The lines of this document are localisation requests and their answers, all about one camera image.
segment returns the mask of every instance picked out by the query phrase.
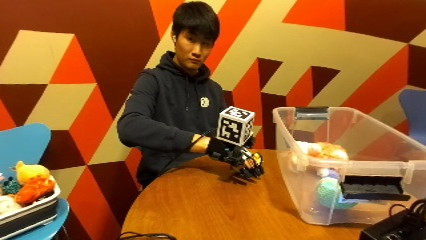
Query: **wooden table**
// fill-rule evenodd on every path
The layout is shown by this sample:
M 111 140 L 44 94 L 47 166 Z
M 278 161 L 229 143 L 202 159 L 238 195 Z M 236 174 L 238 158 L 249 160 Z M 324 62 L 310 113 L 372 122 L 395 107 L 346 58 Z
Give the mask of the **wooden table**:
M 168 233 L 178 240 L 357 240 L 366 225 L 318 226 L 301 220 L 276 151 L 256 151 L 265 175 L 252 182 L 238 181 L 229 165 L 209 157 L 164 174 L 135 200 L 121 231 Z

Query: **orange toy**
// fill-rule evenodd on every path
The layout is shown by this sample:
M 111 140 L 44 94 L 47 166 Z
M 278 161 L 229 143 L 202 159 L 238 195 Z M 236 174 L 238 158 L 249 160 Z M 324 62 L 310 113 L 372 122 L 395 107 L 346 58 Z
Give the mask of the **orange toy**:
M 55 181 L 47 178 L 35 178 L 23 186 L 15 196 L 19 204 L 29 204 L 36 201 L 44 194 L 53 191 Z
M 328 143 L 328 142 L 318 142 L 314 143 L 317 144 L 317 148 L 313 149 L 318 149 L 317 151 L 309 151 L 309 155 L 317 158 L 334 158 L 334 159 L 341 159 L 341 160 L 348 160 L 348 153 L 345 148 L 342 148 L 340 145 Z

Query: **container handle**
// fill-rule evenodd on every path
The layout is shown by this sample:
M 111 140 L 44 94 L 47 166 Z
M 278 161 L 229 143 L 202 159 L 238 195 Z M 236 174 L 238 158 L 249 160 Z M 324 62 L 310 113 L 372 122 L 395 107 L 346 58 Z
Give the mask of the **container handle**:
M 329 107 L 296 107 L 296 120 L 329 120 Z

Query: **plastic storage container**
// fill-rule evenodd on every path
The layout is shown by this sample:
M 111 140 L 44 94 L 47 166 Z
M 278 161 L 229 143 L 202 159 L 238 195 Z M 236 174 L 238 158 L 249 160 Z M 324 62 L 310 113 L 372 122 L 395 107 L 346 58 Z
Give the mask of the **plastic storage container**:
M 409 207 L 426 197 L 426 147 L 369 115 L 345 107 L 280 107 L 273 119 L 282 178 L 306 223 L 374 224 L 393 204 Z M 349 160 L 312 157 L 301 142 L 337 144 Z
M 49 224 L 57 215 L 57 197 L 61 190 L 55 184 L 53 191 L 31 205 L 0 216 L 0 240 L 9 239 L 40 225 Z

